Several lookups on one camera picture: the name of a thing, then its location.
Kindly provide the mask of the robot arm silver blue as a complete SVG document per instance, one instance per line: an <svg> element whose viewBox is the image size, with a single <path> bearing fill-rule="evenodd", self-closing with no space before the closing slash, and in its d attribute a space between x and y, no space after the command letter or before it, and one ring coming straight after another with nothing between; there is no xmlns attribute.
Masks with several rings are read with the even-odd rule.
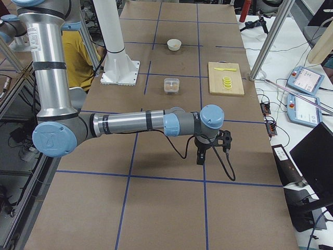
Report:
<svg viewBox="0 0 333 250"><path fill-rule="evenodd" d="M18 17L28 31L39 91L41 109L32 139L41 153L62 157L84 141L103 134L148 131L194 139L199 165L204 164L210 148L221 146L225 153L229 152L232 138L228 131L221 130L224 112L217 105L207 105L199 112L175 107L112 115L79 113L70 100L61 32L62 28L80 28L79 1L16 1L16 5Z"/></svg>

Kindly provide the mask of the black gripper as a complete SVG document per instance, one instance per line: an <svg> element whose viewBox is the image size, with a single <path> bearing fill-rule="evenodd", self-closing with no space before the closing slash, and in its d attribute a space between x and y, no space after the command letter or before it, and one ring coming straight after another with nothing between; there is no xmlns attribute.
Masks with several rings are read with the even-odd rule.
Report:
<svg viewBox="0 0 333 250"><path fill-rule="evenodd" d="M206 160L206 150L212 147L212 141L203 137L195 137L195 145L197 147L197 160L198 165L204 165Z"/></svg>

